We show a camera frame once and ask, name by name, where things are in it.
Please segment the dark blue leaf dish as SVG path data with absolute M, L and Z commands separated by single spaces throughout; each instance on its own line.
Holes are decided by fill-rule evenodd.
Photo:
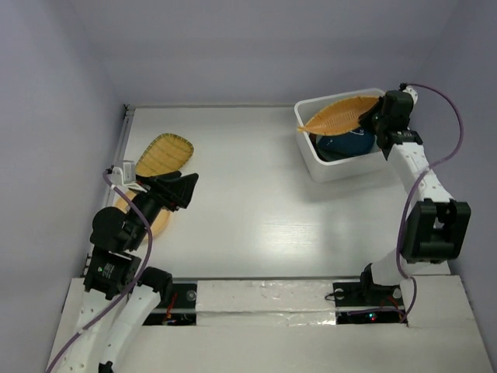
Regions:
M 326 162 L 356 157 L 370 153 L 375 137 L 362 128 L 336 136 L 317 135 L 315 148 Z

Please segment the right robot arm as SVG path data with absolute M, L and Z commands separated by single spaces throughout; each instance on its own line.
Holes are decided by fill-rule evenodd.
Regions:
M 422 268 L 458 258 L 471 217 L 469 204 L 456 200 L 435 174 L 435 168 L 458 150 L 429 162 L 419 133 L 409 126 L 418 88 L 403 83 L 387 91 L 359 118 L 360 126 L 375 135 L 407 193 L 395 248 L 360 275 L 357 294 L 368 305 L 378 303 L 386 291 Z

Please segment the orange leaf-shaped plate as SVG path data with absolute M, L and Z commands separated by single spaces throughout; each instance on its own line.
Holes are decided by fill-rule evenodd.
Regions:
M 341 99 L 317 112 L 304 126 L 301 133 L 321 136 L 339 136 L 360 127 L 359 117 L 378 103 L 379 96 L 354 96 Z

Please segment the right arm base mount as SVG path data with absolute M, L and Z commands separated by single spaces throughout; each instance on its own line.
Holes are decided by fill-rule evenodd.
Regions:
M 357 280 L 338 281 L 325 296 L 337 308 L 338 324 L 407 323 L 399 285 L 378 285 L 369 270 Z

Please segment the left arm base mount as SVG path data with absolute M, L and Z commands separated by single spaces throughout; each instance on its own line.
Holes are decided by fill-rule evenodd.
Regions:
M 174 283 L 169 300 L 162 301 L 144 326 L 195 326 L 197 282 Z

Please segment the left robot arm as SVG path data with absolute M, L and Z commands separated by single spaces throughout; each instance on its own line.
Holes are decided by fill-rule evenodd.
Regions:
M 105 207 L 92 220 L 93 249 L 83 276 L 78 319 L 48 372 L 118 372 L 151 311 L 172 297 L 172 275 L 148 264 L 152 225 L 161 211 L 189 206 L 198 174 L 127 176 L 112 166 L 103 179 L 128 209 Z

